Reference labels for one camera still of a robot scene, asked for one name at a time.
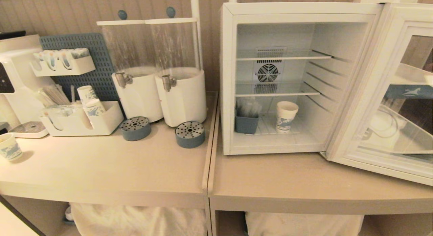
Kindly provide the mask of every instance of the mini fridge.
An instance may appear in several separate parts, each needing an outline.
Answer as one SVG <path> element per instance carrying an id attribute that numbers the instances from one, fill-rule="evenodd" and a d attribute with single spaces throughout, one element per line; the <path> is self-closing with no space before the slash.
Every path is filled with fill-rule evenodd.
<path id="1" fill-rule="evenodd" d="M 221 8 L 225 155 L 320 152 L 433 186 L 433 5 L 260 2 Z M 236 103 L 261 105 L 254 134 Z M 299 110 L 289 133 L 276 104 Z"/>

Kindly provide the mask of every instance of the white bag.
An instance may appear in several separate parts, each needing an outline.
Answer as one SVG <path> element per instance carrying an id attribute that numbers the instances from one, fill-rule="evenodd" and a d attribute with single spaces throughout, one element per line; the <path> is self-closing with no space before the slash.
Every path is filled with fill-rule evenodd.
<path id="1" fill-rule="evenodd" d="M 71 203 L 82 236 L 206 236 L 204 209 Z"/>
<path id="2" fill-rule="evenodd" d="M 246 212 L 249 236 L 357 236 L 363 215 Z"/>

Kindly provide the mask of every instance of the fridge door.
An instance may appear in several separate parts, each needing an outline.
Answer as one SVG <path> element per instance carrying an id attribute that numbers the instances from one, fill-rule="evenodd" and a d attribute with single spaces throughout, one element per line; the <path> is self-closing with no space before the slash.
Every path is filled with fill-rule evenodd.
<path id="1" fill-rule="evenodd" d="M 385 6 L 328 160 L 433 186 L 433 5 Z"/>

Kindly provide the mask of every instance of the wooden paneled wall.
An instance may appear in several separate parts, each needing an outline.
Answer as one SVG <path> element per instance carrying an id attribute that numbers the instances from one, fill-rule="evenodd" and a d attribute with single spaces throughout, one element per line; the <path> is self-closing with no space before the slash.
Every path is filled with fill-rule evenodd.
<path id="1" fill-rule="evenodd" d="M 228 0 L 200 0 L 201 34 L 207 90 L 219 87 L 220 16 Z M 238 0 L 238 2 L 352 2 L 353 0 Z M 433 0 L 419 0 L 433 3 Z M 190 17 L 190 0 L 0 0 L 0 31 L 26 30 L 41 36 L 100 32 L 96 21 L 116 20 L 120 9 L 128 19 L 166 18 L 172 6 L 176 17 Z"/>

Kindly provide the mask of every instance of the blue pegboard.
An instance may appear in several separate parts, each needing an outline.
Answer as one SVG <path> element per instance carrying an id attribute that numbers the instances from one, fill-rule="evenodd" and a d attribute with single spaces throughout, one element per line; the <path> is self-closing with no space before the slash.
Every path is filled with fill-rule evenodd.
<path id="1" fill-rule="evenodd" d="M 63 87 L 66 96 L 71 99 L 71 85 L 75 89 L 91 85 L 101 101 L 118 101 L 116 88 L 111 74 L 113 65 L 108 54 L 104 38 L 100 33 L 67 34 L 59 36 L 42 36 L 40 42 L 44 50 L 60 50 L 62 48 L 88 48 L 96 70 L 82 75 L 53 76 L 54 82 Z"/>

